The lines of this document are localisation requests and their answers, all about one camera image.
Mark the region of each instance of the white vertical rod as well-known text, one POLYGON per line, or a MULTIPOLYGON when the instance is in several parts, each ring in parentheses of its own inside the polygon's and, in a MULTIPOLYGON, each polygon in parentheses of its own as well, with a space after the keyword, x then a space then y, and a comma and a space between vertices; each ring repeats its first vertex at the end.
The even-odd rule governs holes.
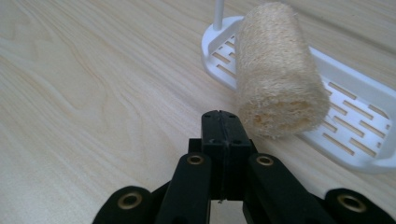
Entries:
POLYGON ((215 21, 213 22, 213 29, 215 31, 221 30, 223 11, 224 11, 224 0, 216 0, 215 21))

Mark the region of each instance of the wood grain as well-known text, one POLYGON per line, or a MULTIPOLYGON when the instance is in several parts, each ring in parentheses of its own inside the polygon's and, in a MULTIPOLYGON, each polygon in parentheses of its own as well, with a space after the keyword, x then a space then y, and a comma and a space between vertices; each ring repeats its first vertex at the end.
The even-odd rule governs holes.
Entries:
MULTIPOLYGON (((226 1, 225 16, 257 4, 226 1)), ((201 115, 235 112, 233 92, 201 65, 213 6, 213 0, 2 1, 0 223, 90 223, 115 190, 154 190, 171 178, 189 138, 200 136, 201 115)), ((387 35, 379 48, 310 18, 301 21, 315 47, 354 43, 356 53, 329 52, 364 63, 396 88, 394 64, 355 57, 372 48, 375 62, 390 62, 387 35)), ((254 141, 318 196, 354 189, 396 217, 395 173, 350 172, 297 137, 254 141)), ((212 223, 245 222, 240 203, 213 207, 212 223)))

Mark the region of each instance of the white soap dish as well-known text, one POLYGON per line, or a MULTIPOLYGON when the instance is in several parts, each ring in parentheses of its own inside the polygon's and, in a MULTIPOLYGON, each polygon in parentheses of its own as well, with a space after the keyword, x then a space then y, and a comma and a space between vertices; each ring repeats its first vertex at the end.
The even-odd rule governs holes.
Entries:
MULTIPOLYGON (((233 45, 243 17, 221 19, 222 9, 218 0, 215 22, 202 39, 202 61, 210 76, 236 90, 233 45)), ((396 91, 310 49, 332 107, 315 131, 300 136, 347 168, 368 174, 396 169, 396 91)))

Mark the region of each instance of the natural loofah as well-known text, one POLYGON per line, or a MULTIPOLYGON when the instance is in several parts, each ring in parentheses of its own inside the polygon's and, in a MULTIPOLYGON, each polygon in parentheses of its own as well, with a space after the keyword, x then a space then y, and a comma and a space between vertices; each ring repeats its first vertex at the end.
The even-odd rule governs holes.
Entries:
POLYGON ((245 128, 278 137, 315 129, 330 103, 291 7, 268 3, 241 21, 237 106, 245 128))

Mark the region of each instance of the wooden table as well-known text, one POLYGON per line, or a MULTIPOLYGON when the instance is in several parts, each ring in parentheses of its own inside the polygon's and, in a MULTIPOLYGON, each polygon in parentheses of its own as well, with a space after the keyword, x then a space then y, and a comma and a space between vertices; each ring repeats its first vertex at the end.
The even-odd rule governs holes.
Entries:
MULTIPOLYGON (((226 1, 224 14, 258 4, 226 1)), ((2 1, 0 223, 90 223, 115 190, 167 182, 201 115, 236 113, 200 60, 213 13, 213 0, 2 1)), ((392 49, 312 18, 301 15, 310 44, 396 89, 392 49), (332 48, 337 38, 361 48, 332 48), (360 63, 369 48, 381 66, 360 63)), ((396 172, 351 172, 295 136, 253 140, 319 197, 354 189, 396 218, 396 172)), ((241 203, 212 205, 212 223, 245 222, 241 203)))

